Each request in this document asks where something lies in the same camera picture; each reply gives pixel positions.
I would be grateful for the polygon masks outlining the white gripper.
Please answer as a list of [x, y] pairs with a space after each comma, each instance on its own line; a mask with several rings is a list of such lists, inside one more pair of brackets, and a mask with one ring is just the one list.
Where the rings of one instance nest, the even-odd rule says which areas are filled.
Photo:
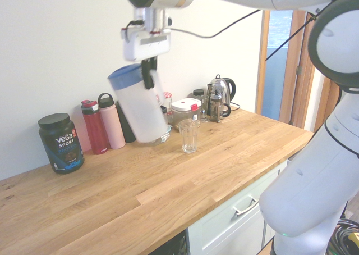
[[150, 34], [141, 28], [121, 30], [124, 59], [132, 62], [141, 61], [141, 72], [145, 88], [154, 87], [151, 70], [157, 70], [158, 55], [168, 53], [171, 48], [171, 31]]

